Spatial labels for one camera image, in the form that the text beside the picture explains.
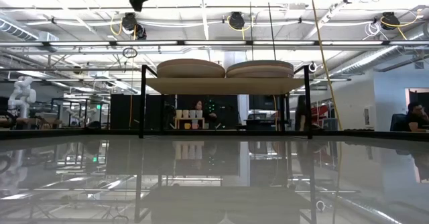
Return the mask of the salmon pink plate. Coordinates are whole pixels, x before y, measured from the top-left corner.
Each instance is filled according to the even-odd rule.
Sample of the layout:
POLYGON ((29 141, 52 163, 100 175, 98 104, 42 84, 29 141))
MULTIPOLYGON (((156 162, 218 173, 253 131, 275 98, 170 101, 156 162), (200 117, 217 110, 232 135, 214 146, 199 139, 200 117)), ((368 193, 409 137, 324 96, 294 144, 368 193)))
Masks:
POLYGON ((201 59, 193 59, 193 58, 183 58, 183 59, 172 59, 159 63, 157 65, 157 70, 160 70, 163 67, 173 66, 173 65, 197 65, 197 66, 210 66, 215 68, 223 68, 220 64, 201 60, 201 59))

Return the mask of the sage green plate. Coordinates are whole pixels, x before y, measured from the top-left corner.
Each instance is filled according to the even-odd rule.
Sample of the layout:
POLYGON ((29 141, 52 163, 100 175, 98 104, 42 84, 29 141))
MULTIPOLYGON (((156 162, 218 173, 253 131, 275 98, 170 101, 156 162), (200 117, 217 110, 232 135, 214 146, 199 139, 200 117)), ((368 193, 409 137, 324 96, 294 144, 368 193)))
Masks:
POLYGON ((242 66, 263 66, 263 65, 281 66, 281 67, 288 67, 288 68, 294 69, 293 64, 289 62, 281 61, 281 60, 250 60, 250 61, 232 64, 229 66, 229 68, 242 67, 242 66))

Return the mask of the terracotta plate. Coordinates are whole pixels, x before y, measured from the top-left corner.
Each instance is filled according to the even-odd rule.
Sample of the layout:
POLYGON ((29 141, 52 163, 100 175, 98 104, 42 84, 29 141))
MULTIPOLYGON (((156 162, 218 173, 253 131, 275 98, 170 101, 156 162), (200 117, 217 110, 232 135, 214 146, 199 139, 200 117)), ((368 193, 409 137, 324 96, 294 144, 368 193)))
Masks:
POLYGON ((277 65, 257 65, 257 66, 240 66, 236 68, 228 69, 227 72, 240 72, 240 71, 279 71, 289 72, 294 71, 289 67, 277 66, 277 65))

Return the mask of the light peach plate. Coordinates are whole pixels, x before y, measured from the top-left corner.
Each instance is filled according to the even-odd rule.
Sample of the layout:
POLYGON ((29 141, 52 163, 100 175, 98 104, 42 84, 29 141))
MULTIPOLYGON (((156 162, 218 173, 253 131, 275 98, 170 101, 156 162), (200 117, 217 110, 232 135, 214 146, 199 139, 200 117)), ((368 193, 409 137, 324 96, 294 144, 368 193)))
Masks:
POLYGON ((276 73, 276 74, 292 74, 292 73, 289 73, 289 72, 278 72, 278 71, 250 71, 250 72, 228 72, 227 75, 228 74, 249 74, 251 72, 253 74, 255 74, 255 73, 262 74, 263 72, 272 72, 272 73, 276 73))

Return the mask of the grey beige plate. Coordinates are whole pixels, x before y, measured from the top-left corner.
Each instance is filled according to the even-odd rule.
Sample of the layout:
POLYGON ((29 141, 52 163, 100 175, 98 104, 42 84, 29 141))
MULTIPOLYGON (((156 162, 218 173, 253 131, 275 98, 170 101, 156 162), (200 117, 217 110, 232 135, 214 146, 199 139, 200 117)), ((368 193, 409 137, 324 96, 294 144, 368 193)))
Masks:
POLYGON ((276 74, 272 72, 263 72, 262 74, 228 74, 227 78, 293 78, 293 74, 276 74))

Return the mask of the person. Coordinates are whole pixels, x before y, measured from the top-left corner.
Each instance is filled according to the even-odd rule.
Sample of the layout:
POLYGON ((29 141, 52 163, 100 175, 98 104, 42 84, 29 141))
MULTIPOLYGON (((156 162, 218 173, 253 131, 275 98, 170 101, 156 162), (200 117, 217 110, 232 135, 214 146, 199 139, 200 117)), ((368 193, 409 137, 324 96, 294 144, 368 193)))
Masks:
POLYGON ((198 100, 194 103, 192 110, 202 110, 203 111, 203 118, 205 119, 205 127, 204 129, 209 128, 210 122, 214 122, 217 120, 217 115, 211 110, 207 110, 204 108, 203 102, 201 100, 198 100))
POLYGON ((406 123, 411 132, 429 131, 429 116, 419 102, 411 102, 408 105, 406 123))
POLYGON ((298 97, 296 112, 295 112, 295 130, 304 131, 306 129, 306 96, 298 97))

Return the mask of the small wooden cup rack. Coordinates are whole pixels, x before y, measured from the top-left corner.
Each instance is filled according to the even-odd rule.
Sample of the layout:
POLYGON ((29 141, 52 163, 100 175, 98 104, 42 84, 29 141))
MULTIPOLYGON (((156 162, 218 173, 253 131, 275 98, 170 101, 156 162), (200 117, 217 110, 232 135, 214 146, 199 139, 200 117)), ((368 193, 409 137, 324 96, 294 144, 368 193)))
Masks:
POLYGON ((204 118, 187 118, 187 119, 184 119, 184 118, 180 118, 180 119, 175 118, 175 120, 174 120, 174 128, 175 129, 184 128, 184 124, 185 123, 190 123, 191 124, 191 128, 190 129, 192 129, 192 124, 193 123, 199 124, 199 129, 204 129, 205 124, 206 124, 204 118))

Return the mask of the blue office chair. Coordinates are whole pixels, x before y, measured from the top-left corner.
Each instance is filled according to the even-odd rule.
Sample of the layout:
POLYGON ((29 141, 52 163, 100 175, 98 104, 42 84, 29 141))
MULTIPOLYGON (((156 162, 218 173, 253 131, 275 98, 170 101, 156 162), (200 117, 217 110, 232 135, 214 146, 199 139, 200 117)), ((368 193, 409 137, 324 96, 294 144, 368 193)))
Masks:
POLYGON ((399 113, 393 114, 391 118, 390 131, 408 131, 409 127, 406 122, 406 115, 399 113))

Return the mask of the wooden shelf black metal frame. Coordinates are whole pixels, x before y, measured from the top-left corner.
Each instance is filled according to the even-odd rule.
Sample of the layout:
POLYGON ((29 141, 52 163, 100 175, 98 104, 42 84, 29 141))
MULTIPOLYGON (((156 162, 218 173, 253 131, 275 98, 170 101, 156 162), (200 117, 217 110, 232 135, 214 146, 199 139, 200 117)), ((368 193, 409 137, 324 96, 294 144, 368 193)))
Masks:
POLYGON ((154 88, 162 95, 279 95, 304 86, 306 103, 305 132, 312 139, 309 67, 303 66, 304 78, 158 78, 148 66, 141 67, 140 120, 138 137, 144 137, 145 88, 154 88))

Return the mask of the black partition wall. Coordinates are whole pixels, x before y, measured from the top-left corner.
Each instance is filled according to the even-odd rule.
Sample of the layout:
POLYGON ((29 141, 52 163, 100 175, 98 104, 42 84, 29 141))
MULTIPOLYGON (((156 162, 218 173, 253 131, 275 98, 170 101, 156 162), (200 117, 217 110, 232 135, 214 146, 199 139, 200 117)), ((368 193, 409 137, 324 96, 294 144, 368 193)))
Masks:
MULTIPOLYGON (((139 129, 140 95, 111 96, 111 129, 139 129)), ((238 99, 235 95, 147 95, 144 128, 175 128, 177 110, 195 110, 201 104, 204 120, 210 129, 234 129, 239 124, 238 99)))

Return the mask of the black aluminium table frame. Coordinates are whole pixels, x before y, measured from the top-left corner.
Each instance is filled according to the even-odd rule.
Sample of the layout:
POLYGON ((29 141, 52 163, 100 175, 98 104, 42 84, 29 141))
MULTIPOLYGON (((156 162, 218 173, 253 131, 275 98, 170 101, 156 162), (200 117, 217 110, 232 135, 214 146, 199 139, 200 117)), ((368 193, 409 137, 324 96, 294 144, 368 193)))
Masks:
POLYGON ((429 133, 394 132, 394 131, 236 131, 236 130, 126 130, 126 129, 48 129, 0 131, 0 140, 27 139, 41 137, 65 137, 75 135, 210 135, 210 136, 347 136, 379 139, 399 139, 417 142, 429 142, 429 133))

